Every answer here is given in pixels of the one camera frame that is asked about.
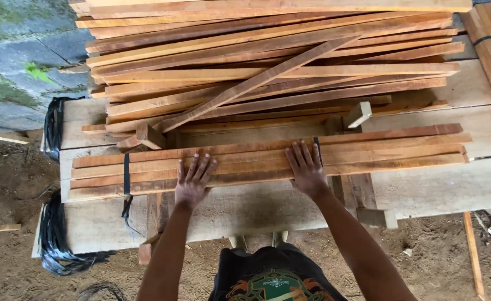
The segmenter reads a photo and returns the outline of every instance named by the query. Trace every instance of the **green plant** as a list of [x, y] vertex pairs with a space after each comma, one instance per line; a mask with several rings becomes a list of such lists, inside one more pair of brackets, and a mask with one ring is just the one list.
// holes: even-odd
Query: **green plant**
[[47, 67], [37, 67], [34, 62], [26, 62], [25, 70], [28, 72], [34, 79], [41, 79], [42, 81], [50, 82], [51, 84], [55, 84], [50, 78], [48, 78], [47, 72], [49, 72], [49, 68]]

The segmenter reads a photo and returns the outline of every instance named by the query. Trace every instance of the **dirt ground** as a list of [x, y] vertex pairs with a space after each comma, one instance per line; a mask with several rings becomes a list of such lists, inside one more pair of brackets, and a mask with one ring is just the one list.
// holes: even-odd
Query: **dirt ground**
[[[59, 185], [59, 167], [37, 152], [38, 146], [0, 142], [0, 224], [21, 223], [20, 231], [0, 232], [0, 301], [76, 300], [80, 291], [102, 281], [113, 282], [134, 300], [144, 267], [137, 250], [121, 250], [109, 263], [73, 277], [56, 277], [30, 258], [42, 202], [51, 184]], [[491, 300], [491, 246], [480, 239], [474, 220], [483, 282]], [[370, 229], [388, 252], [409, 288], [421, 300], [479, 300], [475, 296], [462, 215], [452, 214], [399, 221], [397, 230]], [[269, 235], [246, 238], [251, 250], [270, 244]], [[327, 229], [296, 231], [289, 242], [318, 263], [334, 286], [349, 300], [364, 300]], [[218, 269], [219, 251], [228, 240], [190, 244], [186, 250], [180, 300], [206, 300]], [[412, 256], [402, 251], [409, 247]], [[98, 296], [94, 300], [111, 300]]]

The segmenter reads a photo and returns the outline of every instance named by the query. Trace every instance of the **hand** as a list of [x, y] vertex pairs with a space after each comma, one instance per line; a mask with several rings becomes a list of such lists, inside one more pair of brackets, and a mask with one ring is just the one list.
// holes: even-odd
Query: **hand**
[[199, 168], [199, 154], [194, 155], [188, 174], [184, 175], [184, 161], [179, 160], [179, 180], [175, 187], [175, 206], [185, 205], [194, 210], [198, 204], [205, 199], [210, 189], [206, 188], [206, 183], [210, 179], [210, 174], [218, 166], [217, 161], [210, 164], [210, 155], [206, 154]]
[[294, 179], [290, 180], [290, 182], [299, 192], [308, 195], [311, 199], [315, 199], [318, 193], [323, 193], [325, 189], [329, 189], [317, 145], [314, 144], [312, 146], [314, 160], [305, 141], [301, 140], [302, 150], [297, 145], [297, 142], [292, 144], [292, 148], [294, 149], [293, 152], [290, 148], [286, 149], [286, 157], [294, 172]]

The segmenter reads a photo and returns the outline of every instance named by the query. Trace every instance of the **shoe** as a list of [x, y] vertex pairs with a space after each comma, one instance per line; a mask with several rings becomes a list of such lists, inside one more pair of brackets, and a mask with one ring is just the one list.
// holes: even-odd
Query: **shoe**
[[288, 239], [288, 231], [273, 232], [272, 247], [277, 247], [286, 242]]
[[231, 236], [229, 237], [230, 245], [233, 249], [240, 248], [247, 252], [247, 244], [245, 243], [245, 237], [242, 236]]

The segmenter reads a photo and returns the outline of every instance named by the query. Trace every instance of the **person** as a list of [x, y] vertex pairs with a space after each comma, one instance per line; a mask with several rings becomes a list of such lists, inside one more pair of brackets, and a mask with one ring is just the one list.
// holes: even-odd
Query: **person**
[[[291, 183], [309, 196], [321, 210], [345, 262], [353, 272], [362, 295], [368, 301], [416, 301], [388, 256], [335, 197], [327, 185], [318, 146], [313, 155], [304, 141], [285, 150], [294, 172]], [[188, 173], [179, 161], [175, 207], [166, 230], [157, 243], [143, 276], [137, 301], [171, 301], [179, 295], [184, 244], [192, 212], [209, 193], [206, 184], [216, 161], [207, 154], [198, 165], [195, 155]], [[234, 248], [221, 251], [219, 271], [209, 301], [221, 300], [329, 300], [345, 301], [327, 281], [321, 268], [281, 233], [274, 245], [248, 254], [244, 240], [234, 238]]]

